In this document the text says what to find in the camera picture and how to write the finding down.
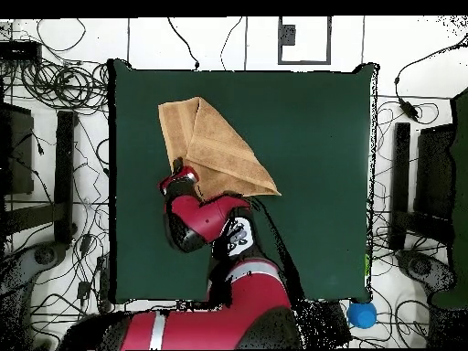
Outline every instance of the gray stripe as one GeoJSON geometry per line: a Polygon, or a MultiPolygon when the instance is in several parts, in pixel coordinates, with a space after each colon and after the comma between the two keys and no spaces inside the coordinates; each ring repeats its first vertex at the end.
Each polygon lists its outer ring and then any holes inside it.
{"type": "Polygon", "coordinates": [[[261,273],[268,274],[271,277],[274,277],[276,280],[280,280],[278,271],[272,265],[267,262],[245,262],[244,264],[235,268],[228,275],[228,278],[232,276],[232,282],[247,276],[248,274],[261,273]]]}
{"type": "Polygon", "coordinates": [[[153,332],[151,335],[150,350],[161,350],[163,348],[163,334],[165,332],[165,316],[159,311],[153,324],[153,332]]]}

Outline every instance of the green mat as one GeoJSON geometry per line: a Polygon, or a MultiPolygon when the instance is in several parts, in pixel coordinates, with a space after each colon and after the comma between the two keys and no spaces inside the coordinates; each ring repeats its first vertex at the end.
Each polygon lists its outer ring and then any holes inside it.
{"type": "MultiPolygon", "coordinates": [[[[115,297],[206,296],[210,248],[165,239],[156,184],[170,174],[157,105],[202,97],[237,130],[282,197],[261,197],[299,270],[306,297],[365,296],[370,85],[355,73],[135,70],[115,60],[115,297]]],[[[278,254],[265,217],[266,253],[278,254]]]]}

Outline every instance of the folded towel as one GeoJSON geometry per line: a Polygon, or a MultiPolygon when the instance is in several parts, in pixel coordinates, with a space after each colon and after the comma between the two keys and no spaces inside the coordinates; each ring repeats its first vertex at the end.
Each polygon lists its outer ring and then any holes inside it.
{"type": "Polygon", "coordinates": [[[234,191],[245,197],[280,195],[253,151],[209,103],[199,97],[158,106],[172,167],[177,157],[200,178],[203,199],[234,191]]]}

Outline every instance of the towel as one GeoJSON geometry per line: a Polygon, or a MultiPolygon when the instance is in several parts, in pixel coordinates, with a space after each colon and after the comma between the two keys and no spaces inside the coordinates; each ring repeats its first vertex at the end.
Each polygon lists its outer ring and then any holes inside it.
{"type": "Polygon", "coordinates": [[[191,165],[202,199],[225,191],[245,197],[281,195],[247,143],[205,100],[167,102],[158,111],[171,170],[177,157],[191,165]]]}

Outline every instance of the power cord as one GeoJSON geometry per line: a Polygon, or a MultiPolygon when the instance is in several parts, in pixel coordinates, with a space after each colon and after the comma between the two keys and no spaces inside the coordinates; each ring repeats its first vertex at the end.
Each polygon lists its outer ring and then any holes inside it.
{"type": "Polygon", "coordinates": [[[418,59],[418,60],[415,60],[411,63],[409,63],[408,65],[404,66],[400,71],[399,71],[399,74],[397,75],[397,77],[395,78],[395,93],[397,94],[397,97],[399,99],[399,107],[403,110],[403,112],[408,116],[410,117],[413,121],[415,122],[420,122],[418,119],[420,118],[420,115],[418,113],[418,111],[416,110],[416,107],[413,106],[410,102],[408,101],[404,101],[400,96],[399,96],[399,91],[398,91],[398,85],[399,85],[399,77],[401,75],[401,73],[403,72],[404,69],[407,69],[409,66],[411,65],[414,65],[416,63],[419,63],[419,62],[422,62],[423,60],[425,59],[428,59],[430,57],[433,57],[437,54],[442,54],[444,52],[447,52],[447,51],[452,51],[453,49],[457,49],[457,48],[462,48],[462,47],[468,47],[468,34],[462,39],[460,40],[460,42],[452,45],[452,46],[448,46],[447,48],[441,48],[437,51],[434,51],[433,53],[427,55],[426,57],[424,58],[421,58],[421,59],[418,59]]]}
{"type": "Polygon", "coordinates": [[[174,27],[174,25],[172,24],[172,21],[171,21],[171,18],[168,17],[167,18],[167,21],[169,22],[169,25],[171,26],[172,30],[175,32],[175,34],[180,38],[180,40],[182,40],[185,44],[186,44],[186,47],[188,48],[188,53],[190,54],[190,57],[192,57],[192,59],[195,61],[195,69],[198,69],[200,67],[200,63],[198,62],[198,60],[193,56],[192,54],[192,50],[190,48],[190,46],[188,45],[188,43],[186,42],[186,40],[177,32],[176,28],[174,27]]]}
{"type": "Polygon", "coordinates": [[[223,45],[223,49],[221,49],[221,53],[219,54],[219,57],[221,59],[221,64],[223,65],[223,69],[226,69],[226,67],[224,66],[224,62],[223,62],[223,51],[224,51],[224,47],[226,46],[226,44],[228,43],[228,40],[229,40],[229,37],[230,37],[230,33],[234,30],[234,28],[236,28],[239,23],[242,21],[242,19],[244,18],[244,16],[241,16],[240,19],[239,19],[239,22],[237,22],[234,27],[229,31],[228,33],[228,37],[226,37],[226,40],[224,42],[224,45],[223,45]]]}

